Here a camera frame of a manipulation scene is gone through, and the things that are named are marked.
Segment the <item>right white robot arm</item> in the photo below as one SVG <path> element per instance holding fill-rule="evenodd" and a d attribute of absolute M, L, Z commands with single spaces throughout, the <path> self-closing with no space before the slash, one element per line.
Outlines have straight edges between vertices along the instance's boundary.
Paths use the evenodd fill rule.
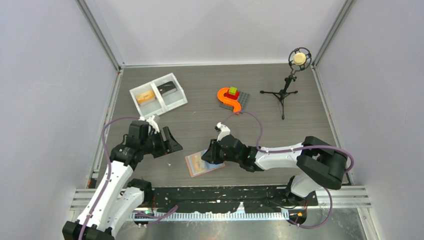
<path fill-rule="evenodd" d="M 299 205 L 311 192 L 319 188 L 339 190 L 346 172 L 347 154 L 314 137 L 285 147 L 247 146 L 231 134 L 212 139 L 201 159 L 209 164 L 234 162 L 248 171 L 277 168 L 297 168 L 301 172 L 289 179 L 284 190 L 291 205 Z"/>

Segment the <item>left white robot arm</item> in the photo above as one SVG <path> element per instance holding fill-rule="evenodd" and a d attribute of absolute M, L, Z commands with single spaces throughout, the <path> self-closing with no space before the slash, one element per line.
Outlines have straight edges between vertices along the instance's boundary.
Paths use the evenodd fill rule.
<path fill-rule="evenodd" d="M 159 128 L 158 120 L 157 115 L 132 118 L 122 142 L 105 155 L 105 173 L 84 211 L 63 226 L 64 239 L 114 240 L 138 206 L 153 202 L 152 184 L 129 178 L 144 156 L 159 158 L 183 149 L 168 127 Z"/>

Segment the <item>pink leather card holder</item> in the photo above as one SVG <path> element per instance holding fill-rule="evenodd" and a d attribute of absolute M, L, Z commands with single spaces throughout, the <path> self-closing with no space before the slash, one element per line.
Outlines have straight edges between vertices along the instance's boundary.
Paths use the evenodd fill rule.
<path fill-rule="evenodd" d="M 203 156 L 203 154 L 206 152 L 207 150 L 204 149 L 202 151 L 199 152 L 195 152 L 191 155 L 188 155 L 185 157 L 185 161 L 188 167 L 188 171 L 190 176 L 196 177 L 220 168 L 223 168 L 225 166 L 224 163 L 220 163 L 220 164 L 212 164 L 212 163 L 208 163 L 204 160 L 201 159 L 201 157 Z"/>

